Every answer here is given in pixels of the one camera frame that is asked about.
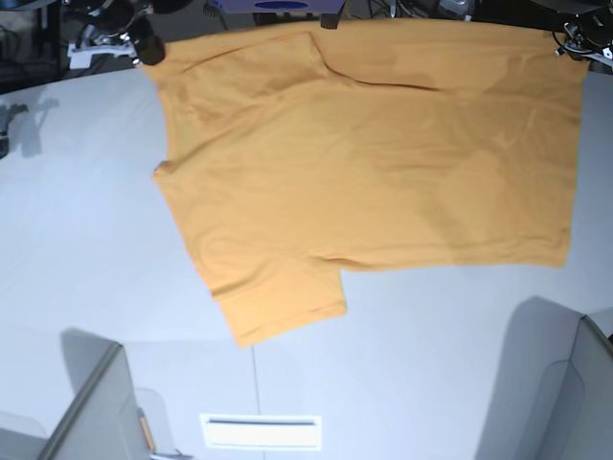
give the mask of equipment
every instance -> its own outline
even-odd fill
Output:
[[[613,68],[613,1],[611,0],[532,0],[554,10],[562,23],[563,40],[552,35],[556,54],[572,59],[591,59]]]
[[[45,7],[56,0],[0,0],[0,11],[21,12]],[[64,19],[83,24],[68,46],[71,69],[86,69],[95,55],[129,56],[134,65],[155,65],[165,56],[148,14],[177,12],[192,0],[62,0]]]

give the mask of t-shirt sleeve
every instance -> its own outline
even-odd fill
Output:
[[[202,275],[241,347],[345,313],[339,271],[321,261],[250,255],[225,268]]]

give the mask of orange t-shirt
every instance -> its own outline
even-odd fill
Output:
[[[343,314],[340,268],[560,266],[585,70],[451,21],[171,44],[155,180],[241,346]]]

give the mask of purple object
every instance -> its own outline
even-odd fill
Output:
[[[338,12],[345,0],[220,0],[225,12]]]

